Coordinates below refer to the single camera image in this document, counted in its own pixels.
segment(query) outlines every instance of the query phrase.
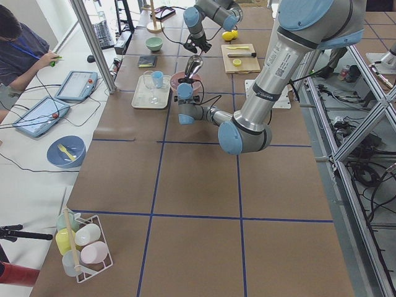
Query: brown table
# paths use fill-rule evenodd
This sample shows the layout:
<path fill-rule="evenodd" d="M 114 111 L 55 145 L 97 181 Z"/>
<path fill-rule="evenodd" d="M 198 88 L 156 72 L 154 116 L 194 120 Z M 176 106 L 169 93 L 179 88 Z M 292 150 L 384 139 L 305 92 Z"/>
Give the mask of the brown table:
<path fill-rule="evenodd" d="M 244 13 L 234 43 L 253 43 L 263 64 L 271 13 Z M 176 41 L 187 36 L 181 16 L 165 22 Z M 172 100 L 132 108 L 148 36 L 137 28 L 68 202 L 99 215 L 114 266 L 77 284 L 53 242 L 31 296 L 354 296 L 299 105 L 273 111 L 269 148 L 228 155 L 217 127 L 180 126 Z M 256 75 L 225 74 L 223 43 L 215 37 L 199 74 L 207 98 L 222 94 L 217 106 L 232 112 Z M 184 70 L 190 55 L 165 40 L 156 70 Z"/>

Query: green pen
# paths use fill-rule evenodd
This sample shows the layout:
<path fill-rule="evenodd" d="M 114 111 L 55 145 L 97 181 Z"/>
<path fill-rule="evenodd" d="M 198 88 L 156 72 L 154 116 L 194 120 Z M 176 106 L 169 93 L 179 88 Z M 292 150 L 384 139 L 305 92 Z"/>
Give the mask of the green pen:
<path fill-rule="evenodd" d="M 50 62 L 51 67 L 55 66 L 55 61 Z"/>

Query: bowl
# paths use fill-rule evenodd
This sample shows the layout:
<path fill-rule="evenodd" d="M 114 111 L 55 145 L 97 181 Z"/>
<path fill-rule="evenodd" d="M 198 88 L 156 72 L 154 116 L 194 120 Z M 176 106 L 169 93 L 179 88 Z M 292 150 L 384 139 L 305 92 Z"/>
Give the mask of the bowl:
<path fill-rule="evenodd" d="M 162 44 L 163 42 L 160 37 L 150 37 L 146 40 L 146 46 L 150 51 L 159 51 Z"/>
<path fill-rule="evenodd" d="M 71 160 L 67 153 L 61 151 L 58 145 L 63 145 L 75 160 Z M 78 167 L 82 164 L 87 150 L 84 141 L 78 136 L 65 136 L 50 145 L 47 150 L 47 160 L 60 168 Z"/>
<path fill-rule="evenodd" d="M 180 71 L 180 72 L 172 75 L 170 85 L 171 85 L 171 89 L 174 94 L 178 93 L 177 90 L 178 90 L 178 87 L 180 84 L 179 79 L 182 79 L 183 77 L 184 77 L 184 71 Z M 198 74 L 194 74 L 194 76 L 192 78 L 196 79 L 196 80 L 201 80 L 200 76 Z M 201 88 L 202 88 L 202 86 L 200 85 L 200 82 L 193 82 L 192 83 L 192 94 L 198 95 Z"/>

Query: person's hand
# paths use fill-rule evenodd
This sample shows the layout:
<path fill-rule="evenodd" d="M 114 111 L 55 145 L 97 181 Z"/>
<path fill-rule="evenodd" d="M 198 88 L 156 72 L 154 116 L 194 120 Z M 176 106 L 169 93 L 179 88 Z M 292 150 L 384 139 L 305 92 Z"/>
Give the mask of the person's hand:
<path fill-rule="evenodd" d="M 52 51 L 49 51 L 48 53 L 44 54 L 37 62 L 36 65 L 38 66 L 38 69 L 44 68 L 46 66 L 49 66 L 51 62 L 56 62 L 58 61 L 59 55 L 57 53 L 54 53 Z"/>

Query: cutting board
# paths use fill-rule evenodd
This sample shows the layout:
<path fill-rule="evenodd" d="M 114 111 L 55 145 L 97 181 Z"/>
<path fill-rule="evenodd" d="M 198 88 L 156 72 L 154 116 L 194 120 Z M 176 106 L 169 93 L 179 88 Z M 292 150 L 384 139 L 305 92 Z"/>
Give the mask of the cutting board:
<path fill-rule="evenodd" d="M 237 46 L 248 46 L 249 49 L 229 49 L 228 47 L 237 47 Z M 229 58 L 227 54 L 244 54 L 244 53 L 255 53 L 254 47 L 251 43 L 244 43 L 238 45 L 222 45 L 222 54 L 224 61 L 225 73 L 253 73 L 260 72 L 261 68 L 259 65 L 259 60 L 256 57 L 254 58 Z M 242 61 L 242 65 L 234 66 L 233 60 L 240 59 Z"/>

